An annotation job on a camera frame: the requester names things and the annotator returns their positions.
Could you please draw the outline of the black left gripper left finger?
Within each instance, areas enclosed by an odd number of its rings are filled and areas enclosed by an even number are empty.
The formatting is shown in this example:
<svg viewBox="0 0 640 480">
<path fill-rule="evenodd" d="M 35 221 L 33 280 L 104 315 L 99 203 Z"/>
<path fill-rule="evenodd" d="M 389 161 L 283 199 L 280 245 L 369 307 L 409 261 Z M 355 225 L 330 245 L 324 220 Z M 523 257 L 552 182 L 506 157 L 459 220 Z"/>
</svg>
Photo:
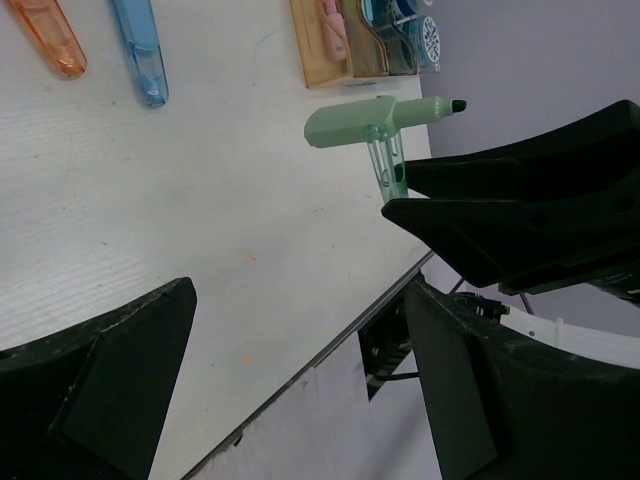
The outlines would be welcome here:
<svg viewBox="0 0 640 480">
<path fill-rule="evenodd" d="M 2 478 L 148 478 L 196 304 L 177 278 L 2 351 Z"/>
</svg>

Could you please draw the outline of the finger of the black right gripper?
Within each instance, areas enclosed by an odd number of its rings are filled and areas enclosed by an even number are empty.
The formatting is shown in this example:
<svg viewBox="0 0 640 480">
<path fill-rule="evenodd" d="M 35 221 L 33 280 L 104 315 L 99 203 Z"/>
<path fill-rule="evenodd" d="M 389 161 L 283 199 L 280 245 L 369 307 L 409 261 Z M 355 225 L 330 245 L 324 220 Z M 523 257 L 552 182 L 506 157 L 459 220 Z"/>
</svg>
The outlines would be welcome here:
<svg viewBox="0 0 640 480">
<path fill-rule="evenodd" d="M 546 293 L 581 283 L 639 285 L 639 211 L 630 198 L 518 201 L 396 199 L 383 216 L 476 287 Z"/>
<path fill-rule="evenodd" d="M 557 200 L 609 189 L 639 169 L 639 106 L 620 100 L 569 125 L 471 154 L 405 163 L 439 200 Z"/>
</svg>

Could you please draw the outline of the blue highlighter pen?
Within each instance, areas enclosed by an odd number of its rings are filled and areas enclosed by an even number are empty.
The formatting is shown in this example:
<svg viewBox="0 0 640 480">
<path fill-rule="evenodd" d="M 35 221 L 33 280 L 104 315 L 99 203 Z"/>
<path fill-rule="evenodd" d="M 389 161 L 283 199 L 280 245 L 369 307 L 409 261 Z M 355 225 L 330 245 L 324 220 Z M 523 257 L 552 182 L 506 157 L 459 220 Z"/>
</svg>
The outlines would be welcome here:
<svg viewBox="0 0 640 480">
<path fill-rule="evenodd" d="M 383 1 L 380 0 L 361 0 L 361 9 L 364 19 L 371 25 L 374 25 L 383 13 Z"/>
</svg>

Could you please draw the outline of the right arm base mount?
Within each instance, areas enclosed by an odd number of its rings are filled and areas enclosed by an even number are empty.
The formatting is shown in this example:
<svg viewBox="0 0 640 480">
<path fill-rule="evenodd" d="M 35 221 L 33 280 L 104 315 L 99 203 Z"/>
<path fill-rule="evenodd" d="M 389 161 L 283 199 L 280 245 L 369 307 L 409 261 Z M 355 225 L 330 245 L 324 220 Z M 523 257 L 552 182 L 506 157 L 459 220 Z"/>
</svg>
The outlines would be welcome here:
<svg viewBox="0 0 640 480">
<path fill-rule="evenodd" d="M 369 400 L 372 400 L 386 383 L 418 377 L 416 371 L 396 372 L 413 351 L 404 296 L 405 289 L 402 288 L 358 330 Z"/>
</svg>

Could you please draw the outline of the blue-lidded cleaning gel jar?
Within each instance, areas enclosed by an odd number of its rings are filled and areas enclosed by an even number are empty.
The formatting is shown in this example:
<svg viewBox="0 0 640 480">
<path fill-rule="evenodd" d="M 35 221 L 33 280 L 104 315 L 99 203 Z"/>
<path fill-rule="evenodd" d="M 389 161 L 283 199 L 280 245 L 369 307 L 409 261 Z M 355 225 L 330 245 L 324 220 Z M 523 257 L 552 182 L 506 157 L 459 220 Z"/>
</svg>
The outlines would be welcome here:
<svg viewBox="0 0 640 480">
<path fill-rule="evenodd" d="M 391 7 L 396 17 L 408 17 L 423 13 L 433 5 L 433 0 L 392 0 Z"/>
</svg>

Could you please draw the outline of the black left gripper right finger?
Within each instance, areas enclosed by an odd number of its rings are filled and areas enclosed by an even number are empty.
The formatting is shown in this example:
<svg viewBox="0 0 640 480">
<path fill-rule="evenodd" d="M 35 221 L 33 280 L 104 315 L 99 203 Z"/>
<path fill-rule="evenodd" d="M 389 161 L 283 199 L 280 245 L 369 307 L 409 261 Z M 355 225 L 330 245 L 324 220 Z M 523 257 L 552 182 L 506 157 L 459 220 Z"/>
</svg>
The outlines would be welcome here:
<svg viewBox="0 0 640 480">
<path fill-rule="evenodd" d="M 414 281 L 405 312 L 445 479 L 635 479 L 639 373 L 545 345 Z"/>
</svg>

